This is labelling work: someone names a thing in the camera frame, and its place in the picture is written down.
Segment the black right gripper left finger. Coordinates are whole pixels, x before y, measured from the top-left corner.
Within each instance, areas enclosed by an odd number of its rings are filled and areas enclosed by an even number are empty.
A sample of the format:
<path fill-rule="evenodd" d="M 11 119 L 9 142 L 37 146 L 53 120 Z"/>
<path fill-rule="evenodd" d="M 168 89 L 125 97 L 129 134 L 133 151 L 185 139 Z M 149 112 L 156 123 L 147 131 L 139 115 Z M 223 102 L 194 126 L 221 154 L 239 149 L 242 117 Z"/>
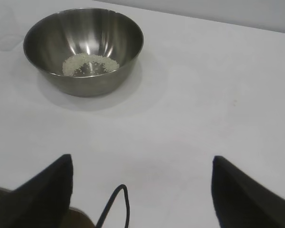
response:
<path fill-rule="evenodd" d="M 0 228 L 58 228 L 72 192 L 72 158 L 65 154 L 17 189 L 0 189 Z"/>

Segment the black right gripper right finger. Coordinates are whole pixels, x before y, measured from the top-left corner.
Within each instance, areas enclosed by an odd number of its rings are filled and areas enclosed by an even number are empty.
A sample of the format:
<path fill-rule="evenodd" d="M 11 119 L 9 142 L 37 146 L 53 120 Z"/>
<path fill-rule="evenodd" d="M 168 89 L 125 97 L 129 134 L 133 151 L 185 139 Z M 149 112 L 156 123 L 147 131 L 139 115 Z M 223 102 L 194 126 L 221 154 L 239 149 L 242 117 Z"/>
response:
<path fill-rule="evenodd" d="M 222 228 L 285 228 L 285 199 L 223 156 L 212 162 L 211 195 Z"/>

